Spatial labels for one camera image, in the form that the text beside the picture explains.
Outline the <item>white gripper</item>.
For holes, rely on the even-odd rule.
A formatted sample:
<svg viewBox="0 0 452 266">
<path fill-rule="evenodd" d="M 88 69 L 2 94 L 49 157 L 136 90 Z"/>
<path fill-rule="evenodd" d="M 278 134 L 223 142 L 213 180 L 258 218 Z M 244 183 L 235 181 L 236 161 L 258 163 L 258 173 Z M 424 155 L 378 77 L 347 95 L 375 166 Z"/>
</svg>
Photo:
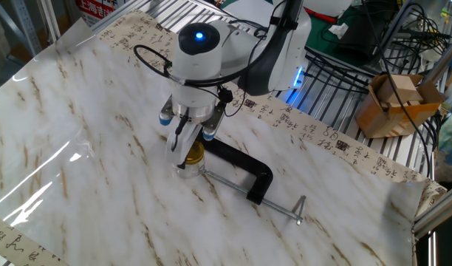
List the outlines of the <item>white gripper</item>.
<svg viewBox="0 0 452 266">
<path fill-rule="evenodd" d="M 179 134 L 172 131 L 168 136 L 165 149 L 167 162 L 177 168 L 185 169 L 188 152 L 201 129 L 201 124 L 186 123 Z"/>
</svg>

